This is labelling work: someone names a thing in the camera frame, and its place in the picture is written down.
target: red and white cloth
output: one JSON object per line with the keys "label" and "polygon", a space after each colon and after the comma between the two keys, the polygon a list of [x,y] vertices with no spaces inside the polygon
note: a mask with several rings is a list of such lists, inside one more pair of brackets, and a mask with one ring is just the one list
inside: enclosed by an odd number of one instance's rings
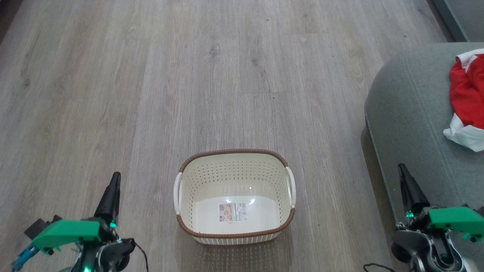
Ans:
{"label": "red and white cloth", "polygon": [[451,69],[454,117],[444,135],[475,152],[484,150],[484,48],[455,57]]}

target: basket bottom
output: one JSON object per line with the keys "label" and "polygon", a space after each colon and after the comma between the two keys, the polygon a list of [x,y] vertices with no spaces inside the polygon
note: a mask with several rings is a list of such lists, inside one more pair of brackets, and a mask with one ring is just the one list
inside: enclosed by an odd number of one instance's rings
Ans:
{"label": "basket bottom", "polygon": [[277,200],[265,196],[221,196],[194,203],[193,230],[209,234],[264,231],[281,225]]}

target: blue connector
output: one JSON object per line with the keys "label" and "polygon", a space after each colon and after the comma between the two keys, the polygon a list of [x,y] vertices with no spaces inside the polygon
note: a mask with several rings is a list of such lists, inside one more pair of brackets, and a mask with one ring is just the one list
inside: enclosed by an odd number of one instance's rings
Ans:
{"label": "blue connector", "polygon": [[31,243],[26,249],[24,249],[24,251],[22,251],[22,253],[17,256],[17,260],[12,263],[13,271],[20,271],[24,264],[38,252],[39,248]]}

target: wooden floor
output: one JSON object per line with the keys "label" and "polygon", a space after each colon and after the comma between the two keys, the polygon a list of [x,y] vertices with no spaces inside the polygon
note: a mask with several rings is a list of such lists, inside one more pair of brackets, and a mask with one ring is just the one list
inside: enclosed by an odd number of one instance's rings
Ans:
{"label": "wooden floor", "polygon": [[[150,271],[404,269],[363,103],[392,56],[439,42],[425,0],[23,0],[0,46],[0,271],[37,218],[92,215],[116,170],[119,233]],[[294,172],[296,217],[272,242],[203,246],[177,224],[183,161],[230,148]]]}

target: plastic laundry basket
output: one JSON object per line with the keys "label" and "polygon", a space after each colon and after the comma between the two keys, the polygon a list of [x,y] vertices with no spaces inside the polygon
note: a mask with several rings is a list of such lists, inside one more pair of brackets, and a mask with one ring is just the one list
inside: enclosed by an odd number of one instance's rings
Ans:
{"label": "plastic laundry basket", "polygon": [[274,239],[294,217],[296,187],[286,161],[268,150],[197,154],[173,188],[181,228],[205,244]]}

